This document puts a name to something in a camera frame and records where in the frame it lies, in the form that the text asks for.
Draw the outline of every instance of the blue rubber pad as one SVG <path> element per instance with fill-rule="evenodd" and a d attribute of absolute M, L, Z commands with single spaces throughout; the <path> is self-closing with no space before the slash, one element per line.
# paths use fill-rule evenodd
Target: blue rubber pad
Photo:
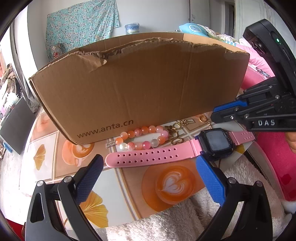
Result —
<path fill-rule="evenodd" d="M 213 201 L 219 203 L 222 206 L 225 202 L 225 187 L 202 155 L 196 158 L 196 169 L 207 190 L 209 191 Z"/>
<path fill-rule="evenodd" d="M 230 103 L 227 103 L 227 104 L 224 104 L 224 105 L 220 105 L 220 106 L 215 107 L 214 110 L 213 110 L 213 112 L 225 110 L 225 109 L 228 109 L 228 108 L 231 108 L 231 107 L 235 107 L 235 106 L 247 107 L 248 106 L 248 103 L 247 102 L 244 102 L 244 101 L 241 101 L 241 100 L 236 100 L 236 101 L 233 101 L 233 102 L 230 102 Z"/>
<path fill-rule="evenodd" d="M 76 198 L 75 201 L 79 205 L 81 202 L 85 202 L 89 196 L 92 188 L 94 187 L 99 175 L 101 174 L 104 167 L 104 160 L 101 155 L 94 157 L 95 161 L 87 170 L 87 173 L 76 187 Z"/>

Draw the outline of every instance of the metal bolt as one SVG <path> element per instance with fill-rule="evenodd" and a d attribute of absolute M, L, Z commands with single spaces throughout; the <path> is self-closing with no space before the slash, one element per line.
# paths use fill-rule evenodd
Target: metal bolt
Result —
<path fill-rule="evenodd" d="M 71 180 L 72 180 L 72 177 L 71 177 L 71 176 L 66 176 L 66 177 L 64 178 L 64 182 L 66 182 L 66 183 L 71 182 Z"/>
<path fill-rule="evenodd" d="M 263 186 L 263 183 L 262 183 L 261 181 L 257 181 L 257 182 L 256 182 L 256 185 L 257 185 L 258 187 L 262 187 L 262 186 Z"/>
<path fill-rule="evenodd" d="M 234 177 L 230 177 L 228 178 L 228 181 L 231 183 L 231 184 L 235 184 L 236 183 L 236 179 Z"/>
<path fill-rule="evenodd" d="M 43 185 L 43 181 L 38 181 L 37 182 L 37 187 L 41 187 Z"/>

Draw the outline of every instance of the pink smartwatch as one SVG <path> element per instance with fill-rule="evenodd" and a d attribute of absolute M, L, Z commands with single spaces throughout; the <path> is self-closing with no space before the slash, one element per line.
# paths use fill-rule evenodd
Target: pink smartwatch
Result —
<path fill-rule="evenodd" d="M 195 139 L 184 143 L 149 149 L 113 152 L 107 155 L 108 167 L 140 167 L 180 161 L 203 155 L 206 160 L 216 161 L 229 156 L 235 146 L 255 140 L 248 131 L 231 132 L 222 128 L 201 131 Z"/>

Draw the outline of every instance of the floral curtain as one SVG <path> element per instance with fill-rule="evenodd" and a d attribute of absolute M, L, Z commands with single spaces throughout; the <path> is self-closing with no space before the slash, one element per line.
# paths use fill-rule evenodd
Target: floral curtain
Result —
<path fill-rule="evenodd" d="M 53 60 L 51 48 L 60 43 L 63 53 L 111 37 L 119 27 L 115 0 L 92 0 L 48 14 L 46 49 Z"/>

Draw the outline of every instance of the cardboard box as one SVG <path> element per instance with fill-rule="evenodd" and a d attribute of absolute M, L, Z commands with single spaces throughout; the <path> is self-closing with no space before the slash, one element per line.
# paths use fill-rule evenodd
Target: cardboard box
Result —
<path fill-rule="evenodd" d="M 61 133 L 87 144 L 233 101 L 248 61 L 248 53 L 211 38 L 132 34 L 72 50 L 30 83 Z"/>

